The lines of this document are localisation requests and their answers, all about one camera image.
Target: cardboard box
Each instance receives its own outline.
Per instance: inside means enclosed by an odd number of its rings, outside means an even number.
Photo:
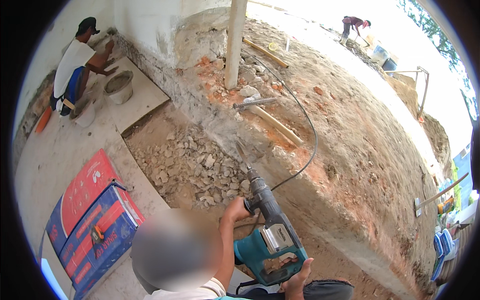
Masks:
[[[116,185],[108,187],[86,212],[68,237],[59,259],[82,299],[95,283],[130,248],[138,226],[144,221],[128,193]],[[90,235],[100,227],[104,240],[95,244]]]
[[[70,182],[48,220],[46,231],[57,255],[85,212],[113,183],[123,187],[110,158],[100,149]]]

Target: concrete slab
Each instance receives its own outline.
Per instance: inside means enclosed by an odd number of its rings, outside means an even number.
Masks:
[[[127,102],[118,105],[108,96],[105,96],[106,103],[117,125],[117,129],[120,134],[123,134],[143,116],[170,98],[148,79],[127,57],[113,63],[108,70],[117,66],[117,72],[108,76],[105,79],[105,83],[121,71],[130,70],[133,72],[133,95]]]
[[[100,148],[112,159],[119,175],[131,190],[132,200],[145,217],[169,209],[138,167],[117,131],[101,92],[105,77],[92,73],[90,76],[86,91],[92,89],[97,97],[94,122],[82,128],[54,112],[43,132],[29,136],[20,156],[15,174],[15,193],[25,233],[35,255],[38,255],[53,207],[83,164]],[[144,294],[138,293],[140,284],[132,268],[121,267],[125,263],[106,279],[104,285],[113,284],[119,288],[105,298],[143,298]]]

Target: worker with hoe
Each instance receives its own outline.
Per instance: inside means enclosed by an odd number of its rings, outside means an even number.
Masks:
[[[117,69],[105,71],[108,56],[113,49],[112,40],[105,45],[102,53],[96,53],[86,44],[92,35],[99,32],[94,17],[81,21],[75,38],[60,60],[55,73],[50,106],[52,110],[58,110],[61,116],[69,115],[71,109],[75,108],[75,102],[84,94],[90,71],[109,76]]]
[[[365,27],[367,26],[370,27],[370,25],[372,25],[372,23],[369,20],[364,21],[357,17],[349,17],[349,16],[343,17],[342,22],[343,22],[343,33],[342,33],[342,38],[340,39],[340,44],[342,44],[343,46],[345,46],[348,39],[348,35],[350,34],[350,27],[352,27],[353,29],[353,26],[355,26],[355,29],[357,30],[358,35],[361,37],[359,26],[363,26],[362,29],[364,29]]]
[[[279,285],[272,290],[271,288],[275,286],[264,287],[256,284],[243,290],[239,295],[227,293],[235,267],[234,224],[253,217],[245,209],[243,200],[243,197],[237,196],[231,201],[220,219],[218,230],[211,223],[207,234],[205,230],[200,229],[206,227],[201,225],[201,218],[193,221],[196,217],[195,212],[191,210],[184,210],[186,217],[180,222],[169,218],[168,215],[162,215],[158,219],[150,220],[155,220],[156,226],[150,226],[152,223],[147,224],[149,222],[147,219],[139,227],[132,242],[131,257],[133,272],[148,293],[144,300],[350,300],[352,298],[354,287],[343,278],[313,280],[305,285],[311,272],[313,258],[306,259],[301,270],[288,281],[283,282],[282,292],[279,292]],[[172,210],[166,210],[164,213],[167,211],[175,214]],[[187,236],[180,233],[180,231],[184,232],[186,227],[191,228],[191,233]],[[297,258],[287,258],[280,262],[280,266],[296,260]],[[204,275],[203,279],[199,279],[195,274],[202,274],[199,269],[204,269],[205,266],[210,268],[210,274],[214,275],[213,277]],[[203,281],[193,287],[191,284],[193,278],[197,282]]]

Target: worker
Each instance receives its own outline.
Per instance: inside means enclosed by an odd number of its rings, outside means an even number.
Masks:
[[[112,53],[114,45],[112,40],[105,45],[103,53],[96,53],[86,44],[92,35],[99,32],[94,17],[84,19],[78,25],[75,38],[60,60],[55,73],[50,106],[52,110],[58,110],[61,116],[69,115],[75,102],[82,97],[90,71],[109,76],[117,69],[105,71],[108,56]]]
[[[363,25],[362,29],[364,29],[367,26],[370,27],[370,25],[372,24],[369,20],[364,21],[357,17],[349,17],[349,16],[343,17],[342,22],[343,22],[343,33],[342,33],[342,38],[340,39],[340,44],[342,44],[343,46],[345,46],[348,39],[348,35],[350,34],[350,27],[353,28],[353,26],[355,26],[355,29],[357,30],[357,34],[361,37],[359,26]]]
[[[227,288],[230,284],[230,279],[233,274],[234,264],[235,264],[235,254],[233,250],[233,229],[234,224],[237,221],[241,221],[248,217],[252,217],[250,213],[245,209],[243,204],[244,198],[236,197],[226,208],[223,216],[220,220],[220,225],[218,231],[220,232],[221,242],[223,242],[223,259],[220,262],[218,271],[207,283],[203,284],[201,287],[182,291],[182,292],[171,292],[166,290],[160,290],[153,286],[151,283],[147,282],[142,276],[138,273],[137,268],[135,267],[135,257],[132,258],[132,267],[135,275],[138,280],[148,292],[149,295],[144,297],[144,300],[227,300],[227,299],[251,299],[251,300],[349,300],[353,296],[353,286],[345,279],[339,278],[337,280],[314,280],[311,283],[305,286],[308,276],[311,272],[311,264],[313,258],[308,258],[303,262],[301,270],[293,275],[288,281],[282,284],[284,292],[281,293],[268,293],[265,288],[260,284],[252,286],[248,292],[242,293],[240,295],[227,293]],[[177,228],[175,225],[167,225],[165,227]],[[168,228],[161,228],[161,235],[165,234]],[[148,244],[148,251],[142,253],[141,260],[152,262],[157,261],[159,253],[175,253],[172,252],[172,243],[179,242],[179,245],[183,245],[182,249],[178,251],[185,251],[185,245],[188,243],[192,249],[201,252],[202,247],[193,247],[193,239],[188,238],[186,241],[179,241],[180,238],[177,237],[172,242],[157,240],[152,238],[152,243]],[[153,253],[155,257],[149,258],[145,257],[146,253]],[[178,260],[177,257],[171,258],[171,260],[179,261],[179,265],[176,266],[174,272],[178,270],[184,270],[185,266],[181,265],[183,260]],[[297,258],[287,258],[280,263],[280,266],[288,263],[289,261],[296,261]],[[165,261],[165,264],[171,264],[171,261]],[[150,269],[150,274],[152,269],[157,270],[157,275],[154,277],[169,278],[166,275],[165,268],[160,269],[157,265],[149,264],[148,268]]]

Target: man in white shirt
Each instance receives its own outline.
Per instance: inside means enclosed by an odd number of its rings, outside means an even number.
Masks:
[[[50,105],[52,110],[59,107],[62,116],[68,115],[75,102],[82,97],[90,71],[108,76],[117,69],[105,71],[106,61],[113,49],[112,40],[105,45],[103,53],[96,53],[86,44],[92,35],[100,32],[95,27],[94,17],[88,17],[78,25],[75,38],[63,54],[57,68]]]
[[[132,257],[132,267],[138,280],[149,293],[144,300],[349,300],[353,296],[353,286],[345,279],[314,280],[305,286],[310,275],[313,258],[304,261],[300,272],[292,276],[288,281],[282,284],[285,292],[268,294],[263,288],[253,288],[242,295],[228,294],[230,279],[233,274],[235,264],[235,254],[233,250],[233,229],[235,222],[252,217],[245,209],[242,197],[236,197],[226,208],[218,226],[218,231],[223,242],[223,259],[217,273],[207,283],[199,288],[183,291],[170,292],[160,290],[147,282],[135,267],[135,258]],[[165,249],[151,249],[153,253],[162,255]],[[155,261],[155,257],[147,257],[147,261]],[[290,260],[296,261],[297,258],[287,258],[280,263],[280,266],[288,263]],[[169,272],[168,266],[159,273]]]

